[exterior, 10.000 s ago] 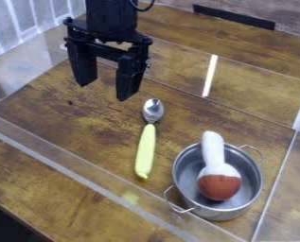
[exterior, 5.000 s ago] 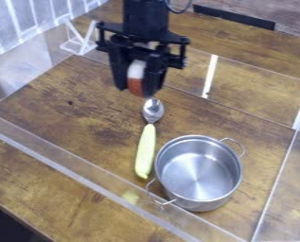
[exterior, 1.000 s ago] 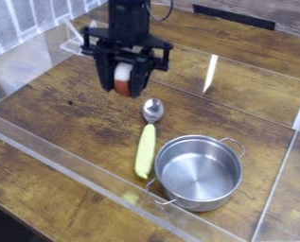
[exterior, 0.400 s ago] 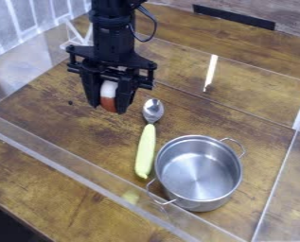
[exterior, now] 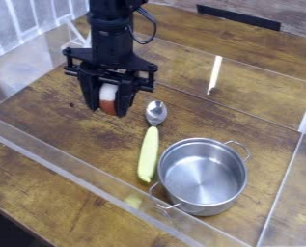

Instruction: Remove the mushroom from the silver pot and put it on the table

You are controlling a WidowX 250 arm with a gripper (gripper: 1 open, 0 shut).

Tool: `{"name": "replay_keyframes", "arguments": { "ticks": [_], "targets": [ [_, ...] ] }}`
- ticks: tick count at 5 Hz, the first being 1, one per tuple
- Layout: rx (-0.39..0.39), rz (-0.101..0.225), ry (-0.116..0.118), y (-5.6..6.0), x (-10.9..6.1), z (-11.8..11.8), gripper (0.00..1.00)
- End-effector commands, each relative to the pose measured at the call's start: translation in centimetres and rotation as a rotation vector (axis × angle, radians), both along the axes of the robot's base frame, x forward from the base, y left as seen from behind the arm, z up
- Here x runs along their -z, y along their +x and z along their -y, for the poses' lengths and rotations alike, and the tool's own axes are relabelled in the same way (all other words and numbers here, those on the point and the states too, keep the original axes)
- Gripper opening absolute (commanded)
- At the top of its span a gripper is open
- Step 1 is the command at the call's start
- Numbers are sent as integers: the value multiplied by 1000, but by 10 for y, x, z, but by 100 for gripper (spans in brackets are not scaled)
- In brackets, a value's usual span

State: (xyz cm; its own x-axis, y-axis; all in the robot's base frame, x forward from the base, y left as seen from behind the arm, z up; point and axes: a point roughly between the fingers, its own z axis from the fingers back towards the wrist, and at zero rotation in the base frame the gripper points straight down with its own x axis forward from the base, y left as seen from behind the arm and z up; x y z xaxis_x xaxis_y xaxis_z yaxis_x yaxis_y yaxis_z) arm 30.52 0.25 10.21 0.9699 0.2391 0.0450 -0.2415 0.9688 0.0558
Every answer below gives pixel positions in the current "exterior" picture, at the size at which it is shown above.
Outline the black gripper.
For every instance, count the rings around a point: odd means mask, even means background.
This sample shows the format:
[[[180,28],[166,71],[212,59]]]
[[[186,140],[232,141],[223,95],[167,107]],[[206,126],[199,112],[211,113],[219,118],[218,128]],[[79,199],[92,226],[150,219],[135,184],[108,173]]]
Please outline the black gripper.
[[[84,59],[67,58],[63,67],[67,75],[79,79],[80,89],[88,108],[95,111],[99,108],[99,88],[102,83],[118,86],[116,91],[116,116],[127,115],[134,103],[134,96],[139,90],[154,90],[155,72],[158,66],[143,60],[134,53],[126,56],[119,63],[103,63],[94,59],[94,51]]]

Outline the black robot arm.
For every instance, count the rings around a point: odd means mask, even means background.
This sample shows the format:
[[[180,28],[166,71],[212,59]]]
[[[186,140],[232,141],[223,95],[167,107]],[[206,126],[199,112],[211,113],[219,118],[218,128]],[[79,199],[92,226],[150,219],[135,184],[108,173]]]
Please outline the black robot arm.
[[[154,90],[158,66],[134,54],[134,12],[156,25],[142,8],[147,0],[90,0],[87,20],[91,25],[91,47],[64,48],[64,73],[79,80],[88,108],[100,109],[119,118],[127,115],[139,90]]]

